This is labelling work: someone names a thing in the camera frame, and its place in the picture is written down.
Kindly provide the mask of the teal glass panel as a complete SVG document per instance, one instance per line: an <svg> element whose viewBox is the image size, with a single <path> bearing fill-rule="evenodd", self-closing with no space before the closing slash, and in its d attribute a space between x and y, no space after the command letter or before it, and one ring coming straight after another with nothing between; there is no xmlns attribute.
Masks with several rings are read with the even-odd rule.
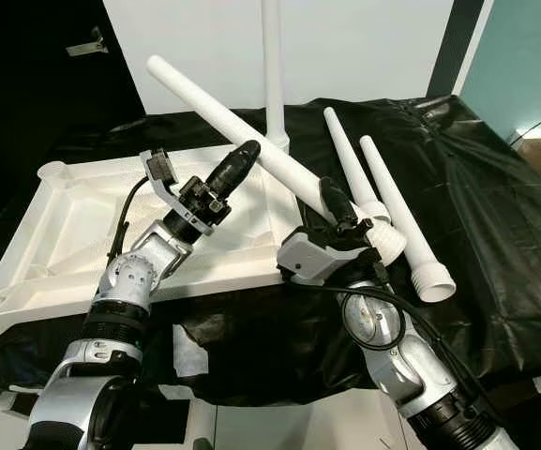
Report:
<svg viewBox="0 0 541 450"><path fill-rule="evenodd" d="M506 144L541 131L541 0L488 0L459 95Z"/></svg>

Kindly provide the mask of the black wall pillar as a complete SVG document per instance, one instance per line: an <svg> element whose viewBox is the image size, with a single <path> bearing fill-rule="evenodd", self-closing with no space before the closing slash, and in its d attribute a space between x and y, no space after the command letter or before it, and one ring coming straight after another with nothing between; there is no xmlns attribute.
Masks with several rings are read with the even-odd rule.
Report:
<svg viewBox="0 0 541 450"><path fill-rule="evenodd" d="M453 0L425 96L461 93L494 0Z"/></svg>

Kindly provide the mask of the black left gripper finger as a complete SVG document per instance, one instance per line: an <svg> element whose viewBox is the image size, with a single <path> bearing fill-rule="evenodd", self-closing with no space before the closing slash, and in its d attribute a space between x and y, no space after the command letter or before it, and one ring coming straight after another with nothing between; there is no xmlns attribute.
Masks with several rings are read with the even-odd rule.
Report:
<svg viewBox="0 0 541 450"><path fill-rule="evenodd" d="M207 175L207 188L218 198L229 198L244 183L248 173L257 163L261 143L249 139L239 144Z"/></svg>

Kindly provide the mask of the white tapered table leg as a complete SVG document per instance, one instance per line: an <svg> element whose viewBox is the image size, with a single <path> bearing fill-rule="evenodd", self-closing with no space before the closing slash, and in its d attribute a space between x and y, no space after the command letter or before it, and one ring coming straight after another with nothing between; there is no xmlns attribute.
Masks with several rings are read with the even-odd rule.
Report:
<svg viewBox="0 0 541 450"><path fill-rule="evenodd" d="M352 143L344 131L344 127L339 121L333 107L325 107L323 109L324 120L329 132L331 141L333 141L336 154L338 154L341 168L346 176L349 184L349 192L353 202L360 207L361 210L368 214L368 217L373 221L378 221L390 226L391 217L387 213L385 205L379 201L376 192L373 191L372 184L365 175L363 164L354 151Z"/></svg>
<svg viewBox="0 0 541 450"><path fill-rule="evenodd" d="M281 0L261 0L263 51L265 136L287 153L291 138L286 131L286 103L283 98Z"/></svg>
<svg viewBox="0 0 541 450"><path fill-rule="evenodd" d="M450 299L456 292L456 282L447 267L438 261L428 239L421 232L376 143L368 134L361 137L359 142L374 184L393 219L393 226L406 237L403 253L411 267L411 280L417 296L424 303L441 303Z"/></svg>
<svg viewBox="0 0 541 450"><path fill-rule="evenodd" d="M167 63L162 56L147 57L146 71L166 87L177 98L196 112L207 125L232 144L254 141L261 145L258 163L273 175L280 184L294 194L298 202L308 206L314 215L325 219L331 226L336 223L336 209L327 206L322 196L319 175L313 171L319 168L321 153L329 155L331 162L338 163L336 149L330 138L319 138L317 134L306 136L302 142L292 142L291 149L284 150L264 133L257 131L243 117L224 106L214 95L206 93L196 82L186 77L179 68Z"/></svg>

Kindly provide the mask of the white plastic table top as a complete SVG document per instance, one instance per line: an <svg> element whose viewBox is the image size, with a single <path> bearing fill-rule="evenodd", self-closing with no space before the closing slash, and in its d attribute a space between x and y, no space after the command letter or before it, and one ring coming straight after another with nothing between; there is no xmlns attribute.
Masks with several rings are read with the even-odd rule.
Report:
<svg viewBox="0 0 541 450"><path fill-rule="evenodd" d="M132 244L168 206L139 185L138 156L76 164L53 161L0 261L0 335L17 324L83 314L106 267L117 222ZM254 167L229 197L232 212L194 244L180 269L156 288L163 301L275 286L276 251L299 227L296 198Z"/></svg>

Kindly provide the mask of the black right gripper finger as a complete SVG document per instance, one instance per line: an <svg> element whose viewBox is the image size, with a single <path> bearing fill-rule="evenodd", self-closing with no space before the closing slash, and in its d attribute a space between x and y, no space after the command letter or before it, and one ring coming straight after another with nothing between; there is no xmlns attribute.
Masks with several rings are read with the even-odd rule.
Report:
<svg viewBox="0 0 541 450"><path fill-rule="evenodd" d="M335 180L321 177L319 193L327 213L333 218L336 232L350 233L359 226L360 219L354 211L354 205L349 202L347 194L338 187Z"/></svg>

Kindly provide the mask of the black door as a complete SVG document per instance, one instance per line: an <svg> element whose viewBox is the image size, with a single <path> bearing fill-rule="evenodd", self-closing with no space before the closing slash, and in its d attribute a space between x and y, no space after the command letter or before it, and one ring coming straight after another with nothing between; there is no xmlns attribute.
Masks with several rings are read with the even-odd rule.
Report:
<svg viewBox="0 0 541 450"><path fill-rule="evenodd" d="M69 57L95 26L108 54ZM0 0L0 215L66 132L144 115L104 0Z"/></svg>

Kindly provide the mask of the black plastic table cover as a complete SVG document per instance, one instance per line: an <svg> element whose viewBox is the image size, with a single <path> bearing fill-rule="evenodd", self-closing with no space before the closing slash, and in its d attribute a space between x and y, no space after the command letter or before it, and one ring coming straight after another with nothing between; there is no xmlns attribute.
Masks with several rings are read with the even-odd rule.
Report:
<svg viewBox="0 0 541 450"><path fill-rule="evenodd" d="M342 175L322 108L354 137L371 136L417 224L458 287L421 308L486 389L541 376L541 175L458 96L348 102L316 98L284 112L289 154L320 176ZM42 163L101 161L228 144L195 112L78 125L36 146ZM0 259L38 180L0 194ZM155 304L142 378L189 386L232 407L305 404L376 387L348 338L333 295L269 286ZM79 333L83 316L12 327L0 336L0 395L40 387ZM207 352L209 372L176 377L163 331L181 324Z"/></svg>

